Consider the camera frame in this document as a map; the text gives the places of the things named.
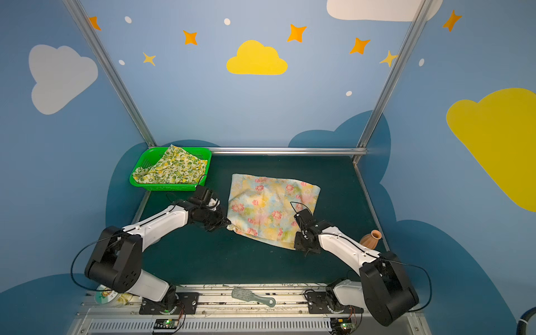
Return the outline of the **green plastic basket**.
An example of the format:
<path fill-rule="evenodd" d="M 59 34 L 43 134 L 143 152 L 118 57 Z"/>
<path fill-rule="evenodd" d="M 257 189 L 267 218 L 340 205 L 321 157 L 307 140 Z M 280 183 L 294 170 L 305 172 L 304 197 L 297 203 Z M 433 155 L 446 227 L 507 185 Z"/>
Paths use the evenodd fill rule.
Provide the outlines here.
<path fill-rule="evenodd" d="M 203 186 L 212 152 L 201 147 L 155 147 L 138 159 L 130 183 L 148 191 L 195 191 Z"/>

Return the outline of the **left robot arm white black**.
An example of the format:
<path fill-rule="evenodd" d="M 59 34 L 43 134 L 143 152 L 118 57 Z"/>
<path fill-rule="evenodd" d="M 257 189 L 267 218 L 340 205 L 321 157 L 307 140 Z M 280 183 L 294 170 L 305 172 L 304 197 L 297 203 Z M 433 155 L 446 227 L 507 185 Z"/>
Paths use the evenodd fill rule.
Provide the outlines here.
<path fill-rule="evenodd" d="M 177 304 L 173 284 L 142 269 L 142 254 L 167 234 L 189 224 L 202 223 L 212 232 L 230 225 L 230 220 L 215 198 L 208 201 L 178 200 L 148 219 L 129 226 L 110 226 L 100 237 L 83 247 L 93 247 L 85 277 L 105 286 L 107 291 L 142 297 L 170 310 Z"/>

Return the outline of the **controller circuit board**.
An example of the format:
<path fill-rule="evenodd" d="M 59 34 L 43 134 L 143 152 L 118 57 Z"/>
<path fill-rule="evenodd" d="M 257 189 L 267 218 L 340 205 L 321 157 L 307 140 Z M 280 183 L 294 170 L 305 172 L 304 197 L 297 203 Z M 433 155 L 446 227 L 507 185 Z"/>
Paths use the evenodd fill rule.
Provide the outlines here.
<path fill-rule="evenodd" d="M 355 330 L 355 325 L 349 319 L 331 318 L 331 335 L 349 335 Z"/>
<path fill-rule="evenodd" d="M 156 319 L 152 334 L 175 334 L 179 327 L 180 321 L 177 318 Z"/>

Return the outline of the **left controller circuit board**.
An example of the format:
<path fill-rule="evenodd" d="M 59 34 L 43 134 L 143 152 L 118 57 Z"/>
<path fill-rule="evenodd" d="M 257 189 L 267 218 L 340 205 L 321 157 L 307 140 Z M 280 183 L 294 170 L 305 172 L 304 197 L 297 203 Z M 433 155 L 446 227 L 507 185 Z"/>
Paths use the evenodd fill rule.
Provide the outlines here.
<path fill-rule="evenodd" d="M 179 327 L 180 321 L 177 318 L 156 319 L 152 334 L 175 334 Z"/>

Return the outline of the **green lemon print skirt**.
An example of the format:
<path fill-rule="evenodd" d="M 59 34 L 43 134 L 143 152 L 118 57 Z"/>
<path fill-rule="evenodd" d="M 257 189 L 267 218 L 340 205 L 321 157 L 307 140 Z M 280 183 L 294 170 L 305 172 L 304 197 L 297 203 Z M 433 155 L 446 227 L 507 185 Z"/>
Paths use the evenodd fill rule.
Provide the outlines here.
<path fill-rule="evenodd" d="M 171 145 L 155 165 L 137 167 L 132 176 L 138 184 L 197 184 L 207 165 L 207 160 Z"/>

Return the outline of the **green hair brush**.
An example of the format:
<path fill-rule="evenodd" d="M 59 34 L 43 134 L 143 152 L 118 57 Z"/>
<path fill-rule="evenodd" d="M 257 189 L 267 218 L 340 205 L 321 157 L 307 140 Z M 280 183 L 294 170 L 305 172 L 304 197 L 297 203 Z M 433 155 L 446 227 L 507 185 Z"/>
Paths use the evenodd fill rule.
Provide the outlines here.
<path fill-rule="evenodd" d="M 262 297 L 253 293 L 250 290 L 234 287 L 231 292 L 231 297 L 236 300 L 241 300 L 243 302 L 257 302 L 259 304 L 264 304 L 267 307 L 273 308 L 276 306 L 276 300 L 272 297 Z"/>

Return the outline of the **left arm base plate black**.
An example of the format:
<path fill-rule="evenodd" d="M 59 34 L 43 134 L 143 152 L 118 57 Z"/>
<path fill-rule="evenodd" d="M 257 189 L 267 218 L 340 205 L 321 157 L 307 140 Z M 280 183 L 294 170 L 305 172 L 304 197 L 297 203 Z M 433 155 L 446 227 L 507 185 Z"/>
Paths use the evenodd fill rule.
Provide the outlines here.
<path fill-rule="evenodd" d="M 142 299 L 139 310 L 140 315 L 193 315 L 198 306 L 199 293 L 176 293 L 176 302 L 171 309 L 166 309 L 163 302 L 154 302 L 152 300 Z"/>

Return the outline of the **round clear jar green lid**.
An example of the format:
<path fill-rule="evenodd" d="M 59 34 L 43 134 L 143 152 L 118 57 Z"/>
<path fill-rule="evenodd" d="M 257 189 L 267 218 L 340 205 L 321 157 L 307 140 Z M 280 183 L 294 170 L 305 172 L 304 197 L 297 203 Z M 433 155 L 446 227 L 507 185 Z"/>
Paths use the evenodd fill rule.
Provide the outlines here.
<path fill-rule="evenodd" d="M 100 305 L 108 305 L 109 307 L 121 307 L 127 305 L 133 296 L 129 293 L 118 293 L 113 290 L 97 292 L 95 294 L 95 301 Z"/>

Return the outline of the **terracotta ribbed vase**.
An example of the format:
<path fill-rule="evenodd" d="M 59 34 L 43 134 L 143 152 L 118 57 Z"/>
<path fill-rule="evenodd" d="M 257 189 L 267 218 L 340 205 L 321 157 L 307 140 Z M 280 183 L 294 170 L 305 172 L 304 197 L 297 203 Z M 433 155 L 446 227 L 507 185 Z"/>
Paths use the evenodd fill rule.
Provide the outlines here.
<path fill-rule="evenodd" d="M 381 241 L 381 239 L 382 239 L 381 231 L 372 230 L 369 234 L 366 234 L 363 238 L 361 238 L 360 244 L 366 248 L 374 250 L 377 247 L 379 241 Z"/>

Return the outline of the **aluminium rail base frame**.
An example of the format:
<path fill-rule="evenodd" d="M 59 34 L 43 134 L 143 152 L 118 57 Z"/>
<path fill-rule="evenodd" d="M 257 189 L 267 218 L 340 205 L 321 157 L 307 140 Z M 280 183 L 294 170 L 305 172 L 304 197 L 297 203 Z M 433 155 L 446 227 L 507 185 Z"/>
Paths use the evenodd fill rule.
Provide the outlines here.
<path fill-rule="evenodd" d="M 368 311 L 362 314 L 309 314 L 304 292 L 325 292 L 321 283 L 244 284 L 244 289 L 272 297 L 276 306 L 245 302 L 231 297 L 234 284 L 184 285 L 181 293 L 199 293 L 195 314 L 140 315 L 142 300 L 133 297 L 125 306 L 109 307 L 87 294 L 75 314 L 69 334 L 152 334 L 156 319 L 177 318 L 175 334 L 330 334 L 330 319 L 349 319 L 351 334 L 430 334 L 426 318 L 410 313 L 384 327 Z"/>

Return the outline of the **right controller circuit board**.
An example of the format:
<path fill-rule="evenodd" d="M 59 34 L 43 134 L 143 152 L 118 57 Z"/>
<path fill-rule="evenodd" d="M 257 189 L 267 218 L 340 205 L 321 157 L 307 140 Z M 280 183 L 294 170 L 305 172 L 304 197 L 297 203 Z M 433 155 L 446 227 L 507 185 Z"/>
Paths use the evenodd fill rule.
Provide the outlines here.
<path fill-rule="evenodd" d="M 355 330 L 355 325 L 349 319 L 331 318 L 331 335 L 349 335 Z"/>

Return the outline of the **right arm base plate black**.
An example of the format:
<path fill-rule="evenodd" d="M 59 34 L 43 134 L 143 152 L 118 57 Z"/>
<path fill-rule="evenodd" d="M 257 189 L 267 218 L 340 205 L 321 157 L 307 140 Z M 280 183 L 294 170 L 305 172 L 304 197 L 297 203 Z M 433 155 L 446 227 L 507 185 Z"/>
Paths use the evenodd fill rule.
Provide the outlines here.
<path fill-rule="evenodd" d="M 334 294 L 306 290 L 304 292 L 309 314 L 362 314 L 364 309 L 340 304 Z"/>

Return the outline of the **pastel floral skirt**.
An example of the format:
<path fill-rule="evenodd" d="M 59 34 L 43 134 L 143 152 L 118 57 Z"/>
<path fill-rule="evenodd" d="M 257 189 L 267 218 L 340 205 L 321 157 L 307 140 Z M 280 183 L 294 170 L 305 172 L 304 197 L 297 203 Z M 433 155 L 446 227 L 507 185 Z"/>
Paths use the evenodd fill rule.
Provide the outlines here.
<path fill-rule="evenodd" d="M 312 212 L 321 192 L 305 181 L 233 174 L 227 229 L 275 247 L 293 250 L 299 226 L 296 212 Z"/>

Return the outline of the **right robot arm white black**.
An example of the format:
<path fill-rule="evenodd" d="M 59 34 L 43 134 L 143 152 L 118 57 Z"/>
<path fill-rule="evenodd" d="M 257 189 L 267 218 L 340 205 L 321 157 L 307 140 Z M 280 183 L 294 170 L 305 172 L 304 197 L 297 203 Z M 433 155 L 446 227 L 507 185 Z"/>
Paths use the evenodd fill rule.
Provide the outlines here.
<path fill-rule="evenodd" d="M 360 281 L 337 280 L 329 284 L 319 302 L 321 311 L 343 313 L 347 308 L 368 311 L 382 326 L 389 326 L 407 313 L 422 311 L 431 303 L 420 306 L 420 298 L 406 268 L 392 252 L 380 253 L 359 244 L 335 226 L 322 227 L 319 223 L 300 230 L 295 236 L 294 248 L 305 253 L 328 251 L 342 260 Z"/>

